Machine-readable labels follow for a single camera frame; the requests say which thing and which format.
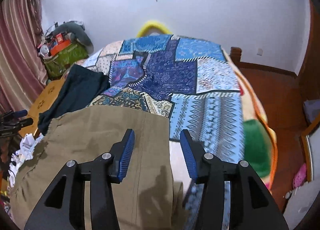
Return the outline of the white wall socket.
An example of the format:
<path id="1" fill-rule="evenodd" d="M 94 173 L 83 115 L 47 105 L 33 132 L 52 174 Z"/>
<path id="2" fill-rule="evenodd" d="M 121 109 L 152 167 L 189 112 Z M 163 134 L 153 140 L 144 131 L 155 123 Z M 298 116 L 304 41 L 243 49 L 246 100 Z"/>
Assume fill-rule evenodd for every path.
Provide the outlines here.
<path id="1" fill-rule="evenodd" d="M 259 48 L 257 54 L 262 56 L 263 55 L 263 50 L 261 48 Z"/>

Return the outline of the yellow foam bed rail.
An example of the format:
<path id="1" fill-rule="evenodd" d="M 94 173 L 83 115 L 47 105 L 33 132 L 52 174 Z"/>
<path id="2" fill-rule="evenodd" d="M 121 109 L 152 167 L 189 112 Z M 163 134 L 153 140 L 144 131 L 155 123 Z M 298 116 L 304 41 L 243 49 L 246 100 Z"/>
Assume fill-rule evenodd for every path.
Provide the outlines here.
<path id="1" fill-rule="evenodd" d="M 140 28 L 136 37 L 141 38 L 144 36 L 148 36 L 153 32 L 157 32 L 159 34 L 172 34 L 172 32 L 165 26 L 163 23 L 157 20 L 149 20 Z"/>

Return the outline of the khaki olive shorts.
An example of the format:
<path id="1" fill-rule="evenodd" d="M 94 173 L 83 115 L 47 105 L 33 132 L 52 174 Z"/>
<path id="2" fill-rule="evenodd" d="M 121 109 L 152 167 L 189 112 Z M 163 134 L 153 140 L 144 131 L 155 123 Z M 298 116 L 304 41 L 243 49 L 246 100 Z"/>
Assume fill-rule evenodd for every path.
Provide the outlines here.
<path id="1" fill-rule="evenodd" d="M 20 229 L 176 229 L 169 120 L 126 107 L 90 106 L 53 119 L 15 177 Z"/>

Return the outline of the blue patchwork bedspread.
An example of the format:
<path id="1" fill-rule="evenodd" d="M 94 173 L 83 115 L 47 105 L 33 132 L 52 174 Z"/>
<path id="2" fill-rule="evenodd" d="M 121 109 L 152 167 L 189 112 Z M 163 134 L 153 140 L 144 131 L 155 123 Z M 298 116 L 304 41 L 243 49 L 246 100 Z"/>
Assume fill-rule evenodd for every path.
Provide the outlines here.
<path id="1" fill-rule="evenodd" d="M 190 179 L 180 133 L 223 161 L 244 158 L 240 86 L 218 44 L 154 35 L 107 45 L 84 66 L 102 72 L 110 88 L 93 105 L 130 107 L 169 120 L 164 164 L 139 196 L 142 229 L 193 229 L 203 186 Z"/>

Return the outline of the grey plush toy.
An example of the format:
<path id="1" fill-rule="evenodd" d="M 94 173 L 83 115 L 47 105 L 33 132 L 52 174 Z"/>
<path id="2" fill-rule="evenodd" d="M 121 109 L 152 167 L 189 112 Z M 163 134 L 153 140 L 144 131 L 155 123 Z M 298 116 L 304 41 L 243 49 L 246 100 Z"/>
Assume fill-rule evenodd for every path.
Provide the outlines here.
<path id="1" fill-rule="evenodd" d="M 86 51 L 89 54 L 94 52 L 93 43 L 81 25 L 72 21 L 65 22 L 59 25 L 59 27 L 57 27 L 52 32 L 52 36 L 56 37 L 60 33 L 70 34 L 71 41 L 72 42 L 78 41 L 80 44 L 82 44 L 85 47 Z"/>

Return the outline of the green patterned storage bag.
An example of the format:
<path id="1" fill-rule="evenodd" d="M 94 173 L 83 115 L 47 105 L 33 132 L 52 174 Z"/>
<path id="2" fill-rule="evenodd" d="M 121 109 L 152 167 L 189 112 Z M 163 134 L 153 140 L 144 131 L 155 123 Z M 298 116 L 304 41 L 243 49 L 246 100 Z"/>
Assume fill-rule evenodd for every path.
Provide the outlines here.
<path id="1" fill-rule="evenodd" d="M 65 71 L 75 62 L 88 58 L 86 48 L 80 43 L 72 43 L 53 57 L 43 60 L 48 77 L 60 78 Z"/>

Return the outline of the orange red box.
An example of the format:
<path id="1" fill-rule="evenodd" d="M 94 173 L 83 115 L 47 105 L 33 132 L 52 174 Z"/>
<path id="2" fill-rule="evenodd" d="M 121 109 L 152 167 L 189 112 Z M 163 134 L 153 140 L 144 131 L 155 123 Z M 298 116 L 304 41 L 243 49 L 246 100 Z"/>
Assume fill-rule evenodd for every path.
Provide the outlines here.
<path id="1" fill-rule="evenodd" d="M 55 56 L 71 44 L 71 40 L 67 39 L 64 34 L 59 33 L 53 37 L 49 43 L 49 51 L 51 56 Z"/>

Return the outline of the striped pink curtain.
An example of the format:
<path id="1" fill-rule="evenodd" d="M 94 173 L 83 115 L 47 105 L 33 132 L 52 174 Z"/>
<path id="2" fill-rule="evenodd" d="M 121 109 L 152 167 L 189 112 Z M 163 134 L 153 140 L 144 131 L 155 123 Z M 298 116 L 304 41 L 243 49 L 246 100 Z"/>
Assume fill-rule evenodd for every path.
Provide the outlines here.
<path id="1" fill-rule="evenodd" d="M 1 2 L 1 112 L 29 109 L 48 76 L 38 56 L 41 0 Z"/>

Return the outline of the dark navy folded garment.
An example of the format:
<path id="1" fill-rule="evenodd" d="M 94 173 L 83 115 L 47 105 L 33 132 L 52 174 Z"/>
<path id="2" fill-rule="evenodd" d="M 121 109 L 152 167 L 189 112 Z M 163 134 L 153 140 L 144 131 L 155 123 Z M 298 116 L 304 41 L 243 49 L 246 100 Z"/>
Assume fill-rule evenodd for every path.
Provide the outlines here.
<path id="1" fill-rule="evenodd" d="M 75 64 L 69 71 L 51 107 L 39 114 L 38 129 L 46 135 L 52 119 L 85 108 L 96 96 L 110 88 L 109 77 Z"/>

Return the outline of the pink slipper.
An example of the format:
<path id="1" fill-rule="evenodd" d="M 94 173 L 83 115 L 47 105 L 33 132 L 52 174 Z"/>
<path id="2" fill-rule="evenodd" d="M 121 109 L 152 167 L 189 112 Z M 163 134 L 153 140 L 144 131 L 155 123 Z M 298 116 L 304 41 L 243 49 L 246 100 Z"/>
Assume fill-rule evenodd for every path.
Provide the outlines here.
<path id="1" fill-rule="evenodd" d="M 306 163 L 304 163 L 293 178 L 293 182 L 292 182 L 293 189 L 298 188 L 304 184 L 307 178 L 306 174 L 307 174 L 307 168 L 306 168 Z"/>

